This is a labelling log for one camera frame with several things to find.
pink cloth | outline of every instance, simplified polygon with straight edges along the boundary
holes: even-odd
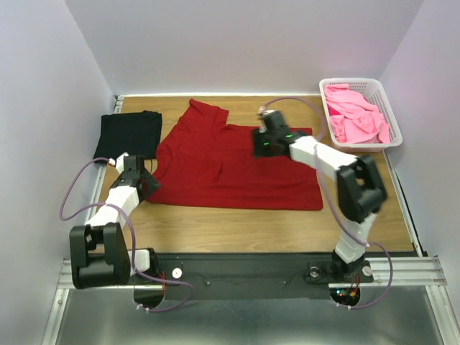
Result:
[[[390,126],[379,108],[350,90],[349,84],[327,85],[324,95],[339,142],[390,143]]]

red cloth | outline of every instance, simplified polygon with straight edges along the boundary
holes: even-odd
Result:
[[[310,167],[287,157],[252,155],[251,130],[226,124],[228,110],[190,100],[157,148],[161,187],[151,203],[229,208],[321,210]]]

laundry basket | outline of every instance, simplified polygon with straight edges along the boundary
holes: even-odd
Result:
[[[380,112],[385,117],[385,121],[390,125],[390,143],[389,144],[347,144],[345,142],[338,142],[334,135],[334,130],[331,124],[331,116],[329,114],[326,97],[324,96],[324,88],[330,84],[344,84],[350,85],[350,90],[359,92],[366,100],[379,107]],[[326,121],[328,122],[329,131],[331,133],[331,140],[333,146],[342,152],[380,152],[387,147],[401,145],[403,137],[401,136],[400,128],[397,125],[395,115],[391,109],[388,97],[385,94],[382,84],[375,79],[368,78],[330,78],[323,79],[319,83],[321,91],[321,98],[323,99],[324,113],[326,114]]]

gray wall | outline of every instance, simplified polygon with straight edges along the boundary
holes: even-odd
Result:
[[[38,344],[68,252],[60,200],[113,93],[62,0],[3,1],[0,81],[0,344]],[[69,211],[88,202],[95,170]]]
[[[390,153],[422,241],[460,316],[460,2],[426,0],[382,76],[404,142]]]
[[[112,89],[318,92],[378,78],[423,0],[66,0]]]

wooden tabletop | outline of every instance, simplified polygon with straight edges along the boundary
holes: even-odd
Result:
[[[163,116],[163,140],[188,108],[189,99],[190,97],[128,97],[124,100],[122,112],[160,112]],[[257,111],[272,98],[195,99],[230,110],[227,121],[229,124],[258,126]],[[321,98],[310,97],[309,100],[322,109]],[[311,127],[314,134],[319,132],[321,120],[301,102],[279,101],[270,108],[281,110],[292,127]],[[323,142],[330,144],[329,137]],[[372,227],[369,240],[379,241],[391,251],[412,250],[385,157],[379,153],[374,154],[374,158],[387,188],[388,200]],[[150,169],[150,162],[146,161],[146,167]],[[117,175],[113,167],[108,167],[100,201],[106,200],[110,185]],[[335,199],[335,185],[327,180],[328,189]],[[242,210],[144,202],[132,212],[131,219],[137,234],[137,247],[153,247],[157,252],[330,252],[336,246],[340,234],[325,200],[322,211]],[[127,229],[124,229],[124,237],[131,248],[131,237]]]

